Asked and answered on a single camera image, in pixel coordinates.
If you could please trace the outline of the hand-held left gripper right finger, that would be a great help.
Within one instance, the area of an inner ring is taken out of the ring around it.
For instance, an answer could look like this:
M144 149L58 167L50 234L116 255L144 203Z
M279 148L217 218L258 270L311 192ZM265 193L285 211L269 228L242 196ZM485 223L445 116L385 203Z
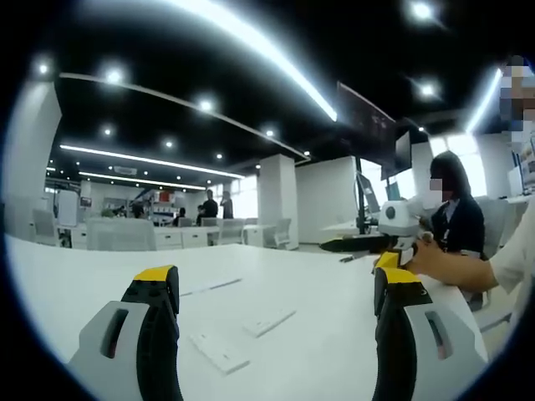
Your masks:
M456 400L487 364L475 333L411 272L375 268L374 314L374 400Z

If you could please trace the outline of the person's right hand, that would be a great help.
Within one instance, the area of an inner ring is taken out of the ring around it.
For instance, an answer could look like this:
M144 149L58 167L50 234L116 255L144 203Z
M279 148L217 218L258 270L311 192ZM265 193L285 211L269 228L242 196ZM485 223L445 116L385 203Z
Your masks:
M415 241L416 252L406 264L406 269L416 275L426 275L445 284L452 284L449 255L434 242Z

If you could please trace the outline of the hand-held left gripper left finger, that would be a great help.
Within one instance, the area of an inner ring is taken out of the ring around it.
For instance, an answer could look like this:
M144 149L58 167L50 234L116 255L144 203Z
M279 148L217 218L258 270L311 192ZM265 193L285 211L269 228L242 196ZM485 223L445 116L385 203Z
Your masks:
M97 400L180 400L176 266L136 275L84 326L68 369Z

